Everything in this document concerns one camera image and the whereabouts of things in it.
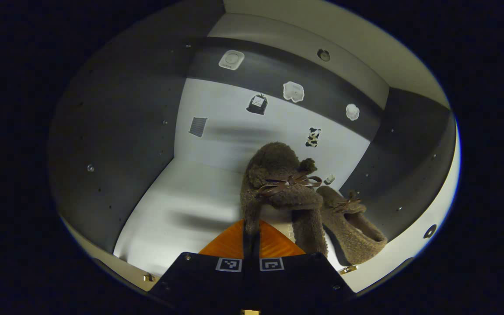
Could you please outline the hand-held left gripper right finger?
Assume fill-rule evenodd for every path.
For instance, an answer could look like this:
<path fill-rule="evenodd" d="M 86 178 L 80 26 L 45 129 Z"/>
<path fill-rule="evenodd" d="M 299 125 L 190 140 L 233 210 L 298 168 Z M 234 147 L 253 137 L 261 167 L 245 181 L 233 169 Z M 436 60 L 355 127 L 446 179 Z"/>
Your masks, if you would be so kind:
<path fill-rule="evenodd" d="M 356 293 L 320 252 L 306 253 L 260 221 L 252 248 L 252 309 L 261 315 L 334 315 Z"/>

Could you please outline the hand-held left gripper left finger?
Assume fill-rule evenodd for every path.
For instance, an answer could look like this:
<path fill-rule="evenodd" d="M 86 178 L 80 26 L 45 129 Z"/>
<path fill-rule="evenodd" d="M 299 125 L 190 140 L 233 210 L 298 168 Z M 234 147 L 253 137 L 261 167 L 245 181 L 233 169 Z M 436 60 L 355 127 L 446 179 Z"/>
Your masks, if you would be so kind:
<path fill-rule="evenodd" d="M 244 220 L 199 252 L 182 252 L 149 294 L 176 315 L 243 315 Z"/>

